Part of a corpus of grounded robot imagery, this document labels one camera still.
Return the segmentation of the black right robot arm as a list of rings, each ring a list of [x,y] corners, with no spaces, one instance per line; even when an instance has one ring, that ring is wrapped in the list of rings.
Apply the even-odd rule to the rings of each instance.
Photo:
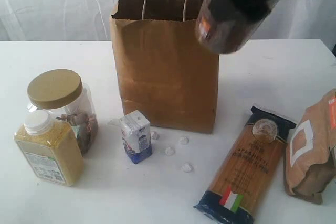
[[[195,26],[198,42],[216,54],[238,51],[279,0],[203,0]]]

